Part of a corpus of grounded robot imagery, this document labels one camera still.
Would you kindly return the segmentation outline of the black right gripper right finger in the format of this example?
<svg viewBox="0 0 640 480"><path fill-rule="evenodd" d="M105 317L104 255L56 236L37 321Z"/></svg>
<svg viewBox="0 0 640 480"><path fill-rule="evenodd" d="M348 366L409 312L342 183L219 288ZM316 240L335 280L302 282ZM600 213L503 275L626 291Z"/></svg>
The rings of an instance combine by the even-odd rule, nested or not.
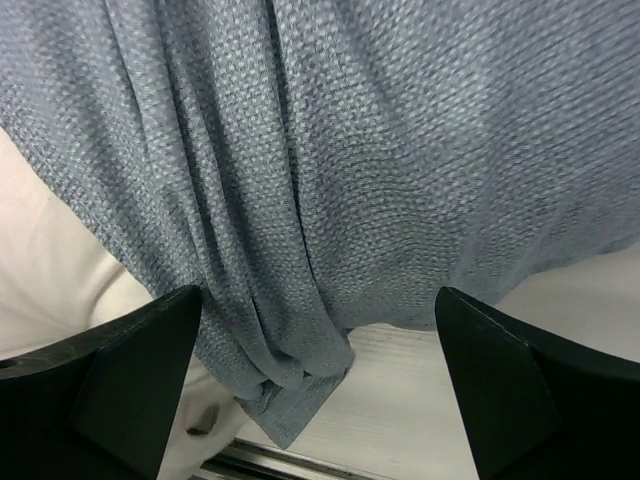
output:
<svg viewBox="0 0 640 480"><path fill-rule="evenodd" d="M638 478L638 363L453 288L435 318L480 478Z"/></svg>

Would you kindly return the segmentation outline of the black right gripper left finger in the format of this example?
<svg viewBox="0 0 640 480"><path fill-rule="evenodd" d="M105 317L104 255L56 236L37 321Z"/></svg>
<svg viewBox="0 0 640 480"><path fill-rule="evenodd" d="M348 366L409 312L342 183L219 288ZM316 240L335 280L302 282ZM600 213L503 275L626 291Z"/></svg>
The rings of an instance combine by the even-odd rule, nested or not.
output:
<svg viewBox="0 0 640 480"><path fill-rule="evenodd" d="M154 479L198 334L199 288L1 362L4 479Z"/></svg>

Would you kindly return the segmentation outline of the white pillow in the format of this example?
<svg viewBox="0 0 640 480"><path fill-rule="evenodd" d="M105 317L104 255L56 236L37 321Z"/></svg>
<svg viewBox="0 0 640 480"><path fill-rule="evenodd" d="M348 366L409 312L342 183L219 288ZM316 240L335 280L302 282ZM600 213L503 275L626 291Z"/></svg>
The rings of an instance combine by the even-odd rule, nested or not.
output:
<svg viewBox="0 0 640 480"><path fill-rule="evenodd" d="M151 296L1 135L1 356L66 339L149 303ZM159 471L189 479L245 421L233 395L190 361Z"/></svg>

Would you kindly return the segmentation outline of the blue pillowcase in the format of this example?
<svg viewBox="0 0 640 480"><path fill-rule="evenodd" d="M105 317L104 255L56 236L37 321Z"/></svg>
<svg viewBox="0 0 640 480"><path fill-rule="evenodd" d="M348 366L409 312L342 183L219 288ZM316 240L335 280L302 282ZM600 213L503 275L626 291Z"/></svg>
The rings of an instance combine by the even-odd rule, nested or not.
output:
<svg viewBox="0 0 640 480"><path fill-rule="evenodd" d="M639 238L635 1L5 1L1 125L289 446L347 335Z"/></svg>

